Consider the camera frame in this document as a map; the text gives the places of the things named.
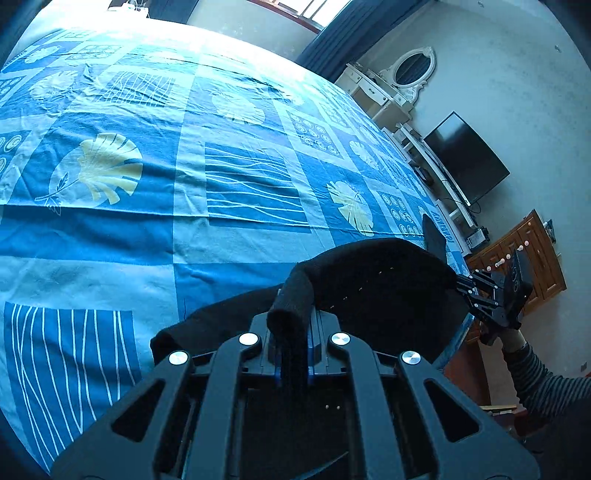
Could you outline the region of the striped sleeve right forearm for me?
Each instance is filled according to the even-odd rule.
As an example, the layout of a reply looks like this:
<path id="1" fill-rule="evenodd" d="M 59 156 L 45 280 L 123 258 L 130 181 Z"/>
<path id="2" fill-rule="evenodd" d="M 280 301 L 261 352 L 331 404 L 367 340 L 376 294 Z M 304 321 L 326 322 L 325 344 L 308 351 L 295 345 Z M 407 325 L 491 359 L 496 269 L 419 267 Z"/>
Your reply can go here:
<path id="1" fill-rule="evenodd" d="M 503 351 L 503 357 L 521 405 L 542 424 L 590 399 L 589 378 L 554 374 L 528 343 L 514 352 Z"/>

